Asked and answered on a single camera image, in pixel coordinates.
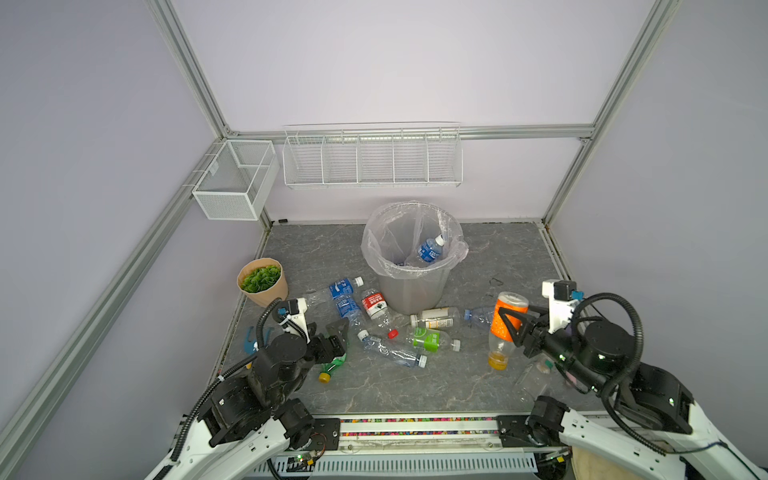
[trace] green plant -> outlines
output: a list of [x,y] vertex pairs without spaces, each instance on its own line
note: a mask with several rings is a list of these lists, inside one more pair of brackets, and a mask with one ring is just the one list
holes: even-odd
[[240,288],[248,293],[259,293],[270,288],[280,278],[280,267],[277,265],[262,266],[249,273]]

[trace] bottle with orange label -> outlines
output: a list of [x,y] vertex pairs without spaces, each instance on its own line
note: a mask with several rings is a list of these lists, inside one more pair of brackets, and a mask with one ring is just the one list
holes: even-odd
[[[515,344],[512,342],[507,326],[499,316],[499,309],[527,313],[528,299],[517,293],[501,292],[496,300],[491,331],[488,333],[488,364],[493,369],[506,370],[509,356],[515,351]],[[508,316],[508,319],[514,328],[520,328],[520,320],[513,316]]]

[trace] red label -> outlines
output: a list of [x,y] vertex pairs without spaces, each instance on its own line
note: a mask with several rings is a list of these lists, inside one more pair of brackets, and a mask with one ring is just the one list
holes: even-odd
[[379,302],[384,301],[384,296],[381,293],[374,293],[373,295],[367,296],[366,298],[362,299],[362,305],[367,309],[371,308],[372,306],[376,305]]

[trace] wire basket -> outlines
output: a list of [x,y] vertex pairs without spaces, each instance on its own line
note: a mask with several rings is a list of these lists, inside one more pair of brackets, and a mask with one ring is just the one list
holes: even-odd
[[288,134],[283,171],[291,188],[457,186],[458,127]]
[[279,169],[271,141],[227,140],[192,194],[211,220],[259,220]]

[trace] orange label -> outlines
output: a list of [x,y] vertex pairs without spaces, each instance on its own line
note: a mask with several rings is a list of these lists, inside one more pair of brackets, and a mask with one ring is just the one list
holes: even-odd
[[[506,308],[506,309],[514,310],[515,312],[520,312],[520,313],[527,313],[528,308],[509,305],[508,303],[502,302],[501,300],[496,300],[496,307],[494,308],[494,311],[493,311],[493,323],[491,324],[491,331],[498,338],[511,342],[512,335],[509,334],[509,330],[507,330],[507,326],[504,324],[504,321],[502,320],[501,316],[499,316],[498,314],[499,308]],[[520,326],[523,324],[519,319],[514,318],[511,315],[507,316],[507,318],[516,330],[520,329]]]

